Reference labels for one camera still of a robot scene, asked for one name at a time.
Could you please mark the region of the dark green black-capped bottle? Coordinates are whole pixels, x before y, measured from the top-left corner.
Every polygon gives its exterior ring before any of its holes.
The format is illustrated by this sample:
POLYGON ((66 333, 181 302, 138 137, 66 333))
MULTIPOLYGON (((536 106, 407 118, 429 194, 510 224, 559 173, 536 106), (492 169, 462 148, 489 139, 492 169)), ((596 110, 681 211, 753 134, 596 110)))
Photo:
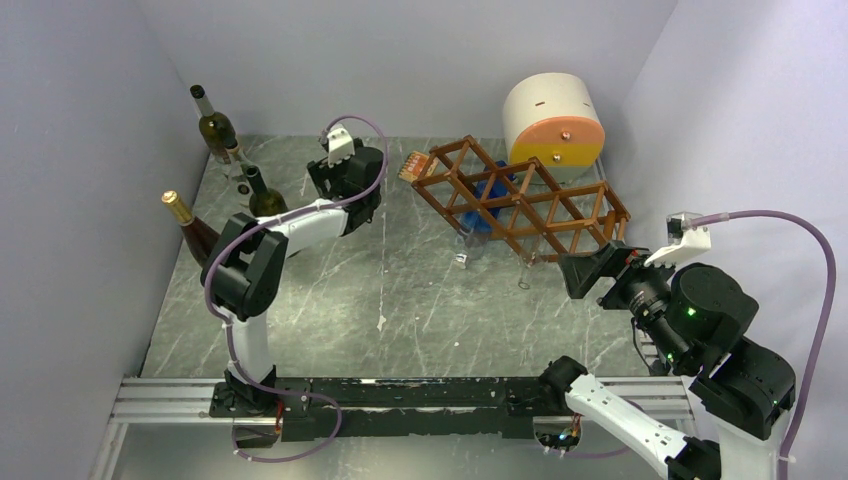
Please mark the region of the dark green black-capped bottle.
POLYGON ((257 166, 248 166, 245 176, 252 190, 249 210, 254 217, 270 217, 289 211, 283 195, 266 185, 257 166))

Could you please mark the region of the clear glass bottle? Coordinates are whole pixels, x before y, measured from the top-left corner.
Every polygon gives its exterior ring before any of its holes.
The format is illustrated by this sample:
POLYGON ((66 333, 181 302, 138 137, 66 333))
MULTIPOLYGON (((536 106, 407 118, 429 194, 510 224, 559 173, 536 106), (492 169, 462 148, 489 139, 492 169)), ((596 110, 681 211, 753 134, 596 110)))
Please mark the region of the clear glass bottle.
POLYGON ((533 283, 533 279, 538 271, 537 266, 539 265, 538 255, 536 253, 531 254, 527 259, 524 259, 521 263, 519 279, 517 282, 517 286, 522 290, 529 290, 533 283))

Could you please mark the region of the clear round liquor bottle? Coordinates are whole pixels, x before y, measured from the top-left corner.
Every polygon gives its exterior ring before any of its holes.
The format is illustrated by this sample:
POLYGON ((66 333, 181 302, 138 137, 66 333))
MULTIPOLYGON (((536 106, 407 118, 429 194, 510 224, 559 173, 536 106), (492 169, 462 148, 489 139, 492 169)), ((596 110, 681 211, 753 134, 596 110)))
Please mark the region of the clear round liquor bottle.
POLYGON ((247 207, 253 193, 246 176, 246 169, 250 166, 250 163, 235 135, 228 136, 223 141, 223 146, 226 149, 229 159, 229 167, 227 170, 228 179, 235 188, 240 204, 247 207))

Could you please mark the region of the olive green wine bottle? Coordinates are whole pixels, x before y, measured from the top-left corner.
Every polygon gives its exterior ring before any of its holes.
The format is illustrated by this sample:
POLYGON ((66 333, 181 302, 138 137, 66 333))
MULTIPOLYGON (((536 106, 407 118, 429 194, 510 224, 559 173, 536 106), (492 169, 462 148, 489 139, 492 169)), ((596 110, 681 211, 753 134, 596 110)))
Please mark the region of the olive green wine bottle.
POLYGON ((192 85, 189 91, 199 112, 199 132, 210 153, 221 163, 231 164, 232 159, 227 147, 237 143, 237 134, 232 122, 213 107, 201 85, 192 85))

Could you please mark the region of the clear blue-label bottle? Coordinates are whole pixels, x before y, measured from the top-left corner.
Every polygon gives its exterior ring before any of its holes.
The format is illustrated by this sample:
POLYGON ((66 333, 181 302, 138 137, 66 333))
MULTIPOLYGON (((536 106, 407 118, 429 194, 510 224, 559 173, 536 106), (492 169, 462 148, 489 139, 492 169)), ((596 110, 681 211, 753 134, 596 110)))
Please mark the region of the clear blue-label bottle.
MULTIPOLYGON (((475 199, 481 200, 488 180, 476 182, 473 195, 475 199)), ((505 196, 508 189, 503 180, 496 179, 489 190, 487 199, 496 199, 505 196)), ((489 213, 497 219, 502 207, 489 209, 489 213)), ((469 211, 459 217, 460 229, 455 241, 454 263, 461 269, 467 269, 475 260, 478 260, 488 243, 493 232, 492 227, 477 212, 469 211)))

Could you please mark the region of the dark gold-capped wine bottle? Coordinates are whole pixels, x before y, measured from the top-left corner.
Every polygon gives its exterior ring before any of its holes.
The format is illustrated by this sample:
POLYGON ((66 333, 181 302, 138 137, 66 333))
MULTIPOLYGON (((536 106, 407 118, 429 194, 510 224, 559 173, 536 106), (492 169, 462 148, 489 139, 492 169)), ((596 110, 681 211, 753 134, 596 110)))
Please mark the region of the dark gold-capped wine bottle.
POLYGON ((203 268, 209 260, 220 234, 197 217, 175 190, 165 191, 161 196, 161 201, 180 226, 192 257, 203 268))

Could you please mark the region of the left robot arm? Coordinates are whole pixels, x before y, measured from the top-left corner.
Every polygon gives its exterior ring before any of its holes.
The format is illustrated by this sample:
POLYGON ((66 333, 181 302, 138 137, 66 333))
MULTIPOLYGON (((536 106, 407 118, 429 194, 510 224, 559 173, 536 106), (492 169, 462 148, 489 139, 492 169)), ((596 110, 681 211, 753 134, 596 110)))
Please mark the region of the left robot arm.
POLYGON ((388 156, 357 146, 338 163, 323 158, 307 171, 319 193, 311 204, 285 214, 232 216, 201 273, 210 311, 223 323, 229 362, 226 393, 237 408, 261 416, 279 397, 269 352, 267 311, 275 302, 286 260, 372 221, 388 156))

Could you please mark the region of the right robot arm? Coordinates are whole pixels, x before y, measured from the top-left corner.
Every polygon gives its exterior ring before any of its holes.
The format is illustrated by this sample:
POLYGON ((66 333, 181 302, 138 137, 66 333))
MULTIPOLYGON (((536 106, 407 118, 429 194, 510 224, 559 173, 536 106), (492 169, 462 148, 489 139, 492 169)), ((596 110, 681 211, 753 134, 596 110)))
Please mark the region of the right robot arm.
POLYGON ((746 337, 759 308, 755 299, 717 267, 676 269, 620 241, 591 254, 562 254, 558 264, 573 299, 583 298, 599 279, 612 279, 600 307, 629 312, 671 372, 691 379, 690 391, 711 415, 719 438, 701 440, 662 424, 568 356, 540 375, 539 398, 548 412, 569 409, 591 420, 663 479, 778 477, 796 375, 780 355, 746 337))

